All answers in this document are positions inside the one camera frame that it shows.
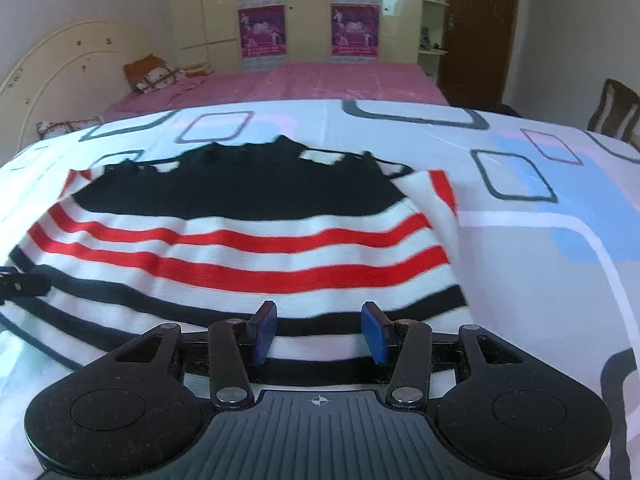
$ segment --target pink bedspread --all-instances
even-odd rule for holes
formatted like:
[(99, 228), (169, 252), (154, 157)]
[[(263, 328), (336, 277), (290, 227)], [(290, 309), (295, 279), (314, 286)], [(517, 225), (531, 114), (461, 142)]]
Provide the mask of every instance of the pink bedspread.
[(416, 64), (294, 63), (264, 72), (183, 79), (151, 94), (130, 94), (102, 116), (111, 122), (178, 108), (288, 99), (448, 105), (440, 89)]

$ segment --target shelf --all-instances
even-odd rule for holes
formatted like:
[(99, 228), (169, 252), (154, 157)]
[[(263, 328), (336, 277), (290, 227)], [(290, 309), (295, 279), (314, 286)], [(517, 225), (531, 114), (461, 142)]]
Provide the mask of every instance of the shelf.
[(423, 0), (424, 2), (429, 2), (430, 4), (438, 4), (442, 6), (448, 6), (445, 2), (441, 2), (440, 0)]
[(428, 56), (444, 56), (447, 53), (446, 50), (435, 48), (419, 48), (418, 54), (427, 54)]

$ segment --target triangular cutout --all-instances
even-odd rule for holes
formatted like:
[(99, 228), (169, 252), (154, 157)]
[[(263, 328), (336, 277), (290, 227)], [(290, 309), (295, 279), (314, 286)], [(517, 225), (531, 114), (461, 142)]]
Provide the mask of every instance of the triangular cutout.
[(487, 336), (478, 336), (482, 357), (488, 365), (520, 364), (522, 359), (509, 352), (504, 346)]
[(119, 363), (150, 363), (156, 357), (160, 343), (161, 335), (153, 335), (145, 339), (131, 350), (116, 358)]

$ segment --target brown wooden door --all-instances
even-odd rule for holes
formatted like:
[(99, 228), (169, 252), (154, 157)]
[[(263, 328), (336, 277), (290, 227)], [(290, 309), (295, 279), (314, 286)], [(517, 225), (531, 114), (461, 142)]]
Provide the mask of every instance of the brown wooden door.
[(452, 106), (494, 111), (511, 57), (518, 0), (447, 0), (438, 84)]

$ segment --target metal screw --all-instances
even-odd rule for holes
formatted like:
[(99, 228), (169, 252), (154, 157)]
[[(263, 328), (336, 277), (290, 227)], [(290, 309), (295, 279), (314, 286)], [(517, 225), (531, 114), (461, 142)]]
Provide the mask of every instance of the metal screw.
[(216, 393), (216, 397), (222, 402), (236, 404), (245, 400), (248, 397), (248, 393), (242, 388), (238, 388), (237, 386), (229, 386), (227, 388), (218, 390), (218, 392)]
[(402, 388), (393, 390), (391, 396), (403, 404), (413, 404), (422, 398), (422, 392), (418, 388), (403, 386)]

